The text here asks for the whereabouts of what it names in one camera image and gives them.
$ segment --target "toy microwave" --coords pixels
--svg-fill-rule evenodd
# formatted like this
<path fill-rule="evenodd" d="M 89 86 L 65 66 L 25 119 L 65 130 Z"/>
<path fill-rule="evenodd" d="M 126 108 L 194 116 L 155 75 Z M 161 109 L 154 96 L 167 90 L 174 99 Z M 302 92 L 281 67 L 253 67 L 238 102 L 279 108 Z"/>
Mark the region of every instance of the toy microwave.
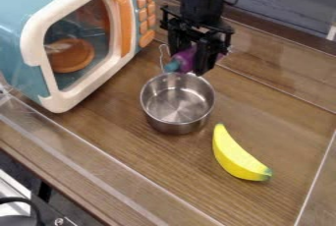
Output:
<path fill-rule="evenodd" d="M 155 36 L 154 0 L 2 0 L 0 72 L 51 112 L 70 110 Z"/>

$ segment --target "microwave handle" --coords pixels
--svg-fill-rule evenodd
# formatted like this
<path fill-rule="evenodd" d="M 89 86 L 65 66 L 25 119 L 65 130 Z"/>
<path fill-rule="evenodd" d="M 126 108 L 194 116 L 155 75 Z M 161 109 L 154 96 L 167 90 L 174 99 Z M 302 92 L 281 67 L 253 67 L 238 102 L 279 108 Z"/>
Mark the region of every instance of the microwave handle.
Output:
<path fill-rule="evenodd" d="M 130 0 L 114 0 L 121 7 L 121 20 L 122 20 L 122 57 L 129 55 L 131 50 L 131 1 Z"/>

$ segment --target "yellow banana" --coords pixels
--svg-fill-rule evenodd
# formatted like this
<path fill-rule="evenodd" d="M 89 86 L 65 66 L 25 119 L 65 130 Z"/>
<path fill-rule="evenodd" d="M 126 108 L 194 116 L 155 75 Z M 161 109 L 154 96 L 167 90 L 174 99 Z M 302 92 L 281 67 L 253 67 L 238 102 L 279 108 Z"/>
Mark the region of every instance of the yellow banana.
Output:
<path fill-rule="evenodd" d="M 271 179 L 271 168 L 242 148 L 223 124 L 215 126 L 213 147 L 219 164 L 233 176 L 250 181 Z"/>

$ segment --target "stainless steel pot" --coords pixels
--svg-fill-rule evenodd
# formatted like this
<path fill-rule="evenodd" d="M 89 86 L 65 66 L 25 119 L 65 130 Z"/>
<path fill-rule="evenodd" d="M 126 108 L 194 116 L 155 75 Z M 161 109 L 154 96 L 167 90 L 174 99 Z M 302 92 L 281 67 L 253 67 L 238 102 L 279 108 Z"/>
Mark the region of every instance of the stainless steel pot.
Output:
<path fill-rule="evenodd" d="M 149 123 L 158 131 L 175 135 L 185 135 L 206 124 L 214 99 L 211 84 L 193 74 L 159 75 L 141 93 Z"/>

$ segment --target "light blue microwave casing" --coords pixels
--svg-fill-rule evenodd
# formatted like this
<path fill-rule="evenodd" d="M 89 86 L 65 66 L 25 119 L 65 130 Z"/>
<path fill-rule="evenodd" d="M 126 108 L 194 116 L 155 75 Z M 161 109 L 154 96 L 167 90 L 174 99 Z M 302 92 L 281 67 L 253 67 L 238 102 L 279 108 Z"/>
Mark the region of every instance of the light blue microwave casing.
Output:
<path fill-rule="evenodd" d="M 54 0 L 2 0 L 0 7 L 0 71 L 7 83 L 39 104 L 42 104 L 42 97 L 50 97 L 50 90 L 41 66 L 33 67 L 25 62 L 21 40 L 31 16 L 53 1 Z M 133 6 L 137 25 L 135 43 L 139 43 L 137 0 L 133 0 Z"/>

